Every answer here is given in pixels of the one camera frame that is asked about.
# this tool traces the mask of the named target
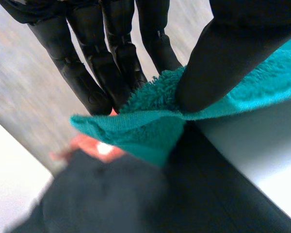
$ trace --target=white table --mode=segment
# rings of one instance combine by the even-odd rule
[[[223,156],[291,217],[291,101],[198,125]]]
[[[0,233],[25,217],[51,173],[0,125]]]

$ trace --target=dark fabric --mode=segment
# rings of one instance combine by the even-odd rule
[[[77,151],[12,233],[291,233],[291,220],[187,126],[163,170]]]
[[[98,0],[0,0],[1,6],[20,23],[37,23],[65,14],[67,7],[84,7]]]
[[[178,83],[176,99],[199,112],[230,92],[291,39],[291,0],[210,0],[204,28]]]

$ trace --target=black finger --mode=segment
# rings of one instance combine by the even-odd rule
[[[90,114],[109,114],[111,103],[80,62],[65,16],[43,20],[29,25],[29,28]]]
[[[287,11],[281,19],[275,14],[287,7],[286,2],[269,2],[268,8],[264,7],[266,1],[232,1],[234,5],[225,0],[210,2],[214,20],[203,30],[176,91],[179,104],[190,112],[225,96],[291,38],[291,23],[286,24],[291,22],[291,14]]]
[[[103,0],[102,10],[111,53],[127,84],[134,91],[147,82],[130,37],[134,0]]]
[[[131,90],[107,50],[101,6],[98,1],[83,7],[72,5],[67,18],[88,65],[118,113],[130,98]]]

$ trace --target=teal towel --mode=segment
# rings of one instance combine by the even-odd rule
[[[84,134],[161,166],[186,120],[235,115],[291,99],[291,40],[224,98],[198,113],[183,113],[175,102],[184,69],[154,78],[132,95],[118,116],[73,116],[71,124]]]

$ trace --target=gray floor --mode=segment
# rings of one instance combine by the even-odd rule
[[[171,0],[166,33],[183,64],[211,18],[207,0]],[[142,45],[137,14],[132,40],[151,79],[157,72]],[[0,6],[0,124],[54,173],[64,164],[52,161],[48,153],[64,148],[76,135],[69,125],[72,114],[87,111],[27,26],[14,21]]]

